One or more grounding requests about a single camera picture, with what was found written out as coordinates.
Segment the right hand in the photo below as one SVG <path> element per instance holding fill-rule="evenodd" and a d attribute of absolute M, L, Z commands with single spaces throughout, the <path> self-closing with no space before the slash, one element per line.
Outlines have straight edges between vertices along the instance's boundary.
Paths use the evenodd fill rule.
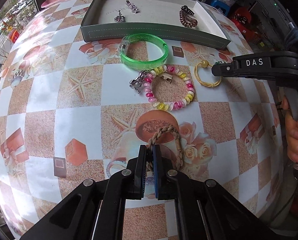
<path fill-rule="evenodd" d="M 293 119 L 285 96 L 282 100 L 282 108 L 285 111 L 287 155 L 291 161 L 298 163 L 298 121 Z"/>

